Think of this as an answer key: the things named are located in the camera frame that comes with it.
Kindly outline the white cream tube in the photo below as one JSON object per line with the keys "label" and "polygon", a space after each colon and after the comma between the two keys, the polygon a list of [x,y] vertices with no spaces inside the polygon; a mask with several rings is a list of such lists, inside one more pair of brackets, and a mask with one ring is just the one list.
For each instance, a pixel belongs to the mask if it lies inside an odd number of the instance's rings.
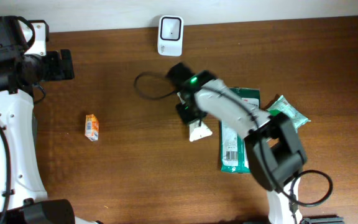
{"label": "white cream tube", "polygon": [[189,141],[194,142],[205,137],[211,136],[213,134],[205,123],[198,119],[189,124]]}

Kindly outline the green 3M wipes pack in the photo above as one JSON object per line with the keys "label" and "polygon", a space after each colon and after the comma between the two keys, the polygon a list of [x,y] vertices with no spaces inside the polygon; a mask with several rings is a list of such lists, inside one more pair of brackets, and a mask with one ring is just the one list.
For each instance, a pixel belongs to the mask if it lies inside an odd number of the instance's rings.
{"label": "green 3M wipes pack", "polygon": [[[259,107],[260,91],[250,88],[231,88],[248,105]],[[226,123],[220,122],[221,171],[227,173],[250,173],[244,139]]]}

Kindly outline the mint green wipes packet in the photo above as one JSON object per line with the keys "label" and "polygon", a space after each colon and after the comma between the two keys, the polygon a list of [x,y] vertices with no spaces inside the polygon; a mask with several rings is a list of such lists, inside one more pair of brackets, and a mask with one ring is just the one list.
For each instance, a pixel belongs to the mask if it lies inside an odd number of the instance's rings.
{"label": "mint green wipes packet", "polygon": [[299,127],[311,121],[293,107],[283,95],[279,96],[278,99],[267,108],[267,111],[273,116],[278,115],[279,113],[287,115],[296,132],[298,132]]}

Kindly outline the orange tissue packet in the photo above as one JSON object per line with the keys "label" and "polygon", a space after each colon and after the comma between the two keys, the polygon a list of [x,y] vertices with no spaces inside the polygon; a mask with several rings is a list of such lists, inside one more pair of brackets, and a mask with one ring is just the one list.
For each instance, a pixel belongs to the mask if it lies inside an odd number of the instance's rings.
{"label": "orange tissue packet", "polygon": [[94,114],[86,115],[85,136],[90,141],[97,141],[99,139],[99,121]]}

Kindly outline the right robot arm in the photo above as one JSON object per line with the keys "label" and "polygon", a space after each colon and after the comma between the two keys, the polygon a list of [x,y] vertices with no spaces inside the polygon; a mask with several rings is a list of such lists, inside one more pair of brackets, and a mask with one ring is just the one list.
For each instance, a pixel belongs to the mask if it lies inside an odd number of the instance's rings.
{"label": "right robot arm", "polygon": [[194,74],[178,63],[166,77],[187,123],[210,114],[244,140],[250,172],[267,192],[269,222],[300,223],[298,186],[307,156],[290,118],[247,104],[207,70]]}

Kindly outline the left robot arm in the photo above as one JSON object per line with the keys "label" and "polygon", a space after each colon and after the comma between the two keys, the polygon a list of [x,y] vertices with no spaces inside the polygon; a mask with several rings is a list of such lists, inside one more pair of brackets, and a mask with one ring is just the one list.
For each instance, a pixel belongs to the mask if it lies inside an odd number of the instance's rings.
{"label": "left robot arm", "polygon": [[48,198],[37,165],[34,90],[75,76],[70,51],[48,40],[45,21],[0,16],[0,223],[83,223],[68,200]]}

